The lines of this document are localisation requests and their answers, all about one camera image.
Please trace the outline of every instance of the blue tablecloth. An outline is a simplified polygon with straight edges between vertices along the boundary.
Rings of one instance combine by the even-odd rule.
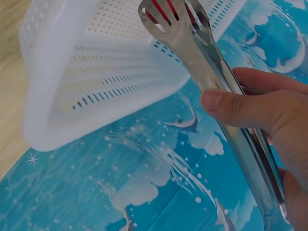
[[[305,0],[249,0],[218,46],[232,67],[307,82],[307,7]],[[0,182],[0,230],[263,230],[236,159],[199,97],[190,80],[58,150],[29,149]]]

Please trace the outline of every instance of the tongs handle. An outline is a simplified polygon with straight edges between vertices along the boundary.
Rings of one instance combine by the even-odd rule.
[[[223,58],[214,63],[209,54],[202,52],[202,57],[195,55],[187,69],[201,91],[217,88],[244,94]],[[265,135],[259,129],[236,128],[220,122],[218,124],[246,177],[264,218],[266,230],[275,230],[277,226],[284,224],[283,220],[287,221],[285,198],[278,167]]]

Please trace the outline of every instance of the fingernail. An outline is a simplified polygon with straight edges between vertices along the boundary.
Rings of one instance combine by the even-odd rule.
[[[225,93],[223,90],[209,89],[202,93],[201,104],[205,110],[213,112],[217,109],[221,96]]]

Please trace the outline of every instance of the finger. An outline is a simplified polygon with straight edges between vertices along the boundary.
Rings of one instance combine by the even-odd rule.
[[[261,95],[256,90],[253,90],[253,89],[250,89],[250,88],[247,88],[247,87],[242,87],[242,88],[243,88],[246,95]]]
[[[252,68],[235,68],[234,74],[242,86],[266,94],[276,90],[291,90],[308,95],[308,85],[275,73]]]
[[[269,145],[273,145],[273,140],[272,140],[272,137],[271,137],[271,135],[270,134],[268,134],[267,132],[266,132],[266,138],[267,138],[267,140],[268,140],[268,143],[269,143]]]
[[[259,96],[243,96],[207,90],[202,94],[201,103],[211,116],[224,124],[260,128],[273,136],[275,129],[292,119],[303,107],[302,102],[298,102],[299,95],[292,91],[276,91]]]
[[[288,170],[281,169],[288,218],[295,230],[306,230],[308,196]]]

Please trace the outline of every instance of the red object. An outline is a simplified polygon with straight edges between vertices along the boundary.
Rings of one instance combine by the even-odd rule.
[[[173,6],[171,0],[166,0],[166,1],[168,2],[168,4],[169,4],[169,6],[170,6],[170,8],[171,8],[171,10],[172,10],[172,12],[173,12],[173,14],[174,14],[174,15],[177,15],[177,12],[176,12],[176,10],[175,10],[175,8],[174,8],[174,6]],[[163,11],[163,9],[160,7],[160,5],[157,3],[157,0],[152,0],[152,2],[154,3],[154,5],[155,5],[156,8],[158,9],[158,11],[161,13],[162,17],[163,17],[167,22],[169,22],[169,19],[168,19],[167,15],[166,15],[165,12]],[[191,22],[194,23],[194,22],[195,22],[195,18],[194,18],[194,16],[193,16],[191,10],[190,10],[189,7],[187,6],[187,4],[185,4],[185,6],[186,6],[186,10],[187,10],[187,13],[188,13],[188,16],[189,16]],[[153,23],[159,24],[159,23],[156,21],[156,19],[155,19],[149,12],[146,11],[145,13],[146,13],[146,15],[149,17],[149,19],[150,19]]]

